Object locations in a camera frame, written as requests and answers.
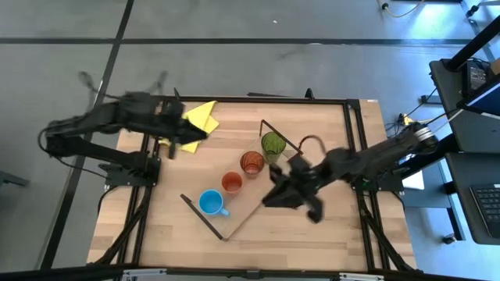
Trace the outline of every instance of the wooden tabletop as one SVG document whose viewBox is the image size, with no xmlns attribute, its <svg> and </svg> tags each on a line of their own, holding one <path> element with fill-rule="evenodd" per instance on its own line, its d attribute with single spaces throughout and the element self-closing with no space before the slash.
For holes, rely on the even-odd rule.
<svg viewBox="0 0 500 281">
<path fill-rule="evenodd" d="M 361 100 L 368 145 L 386 138 L 380 106 L 374 100 Z M 200 105 L 186 103 L 187 109 Z M 264 208 L 262 205 L 233 234 L 221 241 L 182 201 L 192 187 L 199 187 L 213 167 L 227 166 L 259 135 L 265 119 L 294 144 L 308 134 L 321 137 L 327 149 L 347 147 L 345 121 L 340 105 L 217 103 L 212 116 L 220 122 L 196 154 L 178 151 L 174 160 L 161 148 L 162 167 L 153 189 L 141 265 L 218 269 L 308 269 L 327 271 L 366 271 L 363 237 L 355 194 L 341 181 L 320 190 L 324 220 L 312 224 L 305 208 Z M 356 148 L 359 138 L 354 112 L 351 112 Z M 120 134 L 117 148 L 138 151 L 142 134 Z M 313 164 L 323 159 L 319 145 L 308 140 L 304 156 Z M 100 258 L 123 228 L 130 198 L 130 187 L 117 188 L 102 202 L 88 261 Z M 398 253 L 415 266 L 412 245 L 401 202 L 393 194 L 378 194 L 384 232 Z M 375 262 L 380 267 L 377 239 L 372 234 Z M 131 259 L 132 243 L 127 252 Z"/>
</svg>

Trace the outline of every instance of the monitor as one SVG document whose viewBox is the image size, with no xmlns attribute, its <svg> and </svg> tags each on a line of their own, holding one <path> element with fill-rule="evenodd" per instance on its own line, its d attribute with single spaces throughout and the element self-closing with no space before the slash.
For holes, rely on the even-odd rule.
<svg viewBox="0 0 500 281">
<path fill-rule="evenodd" d="M 457 107 L 500 119 L 500 74 L 488 79 L 486 83 L 472 91 L 457 104 Z"/>
</svg>

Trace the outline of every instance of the blue mug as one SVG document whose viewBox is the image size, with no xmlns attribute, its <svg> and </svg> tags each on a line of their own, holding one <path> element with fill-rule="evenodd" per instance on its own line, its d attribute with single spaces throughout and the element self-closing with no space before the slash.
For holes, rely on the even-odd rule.
<svg viewBox="0 0 500 281">
<path fill-rule="evenodd" d="M 222 194 L 217 190 L 205 190 L 200 195 L 199 206 L 207 215 L 229 215 L 229 212 L 224 208 Z"/>
</svg>

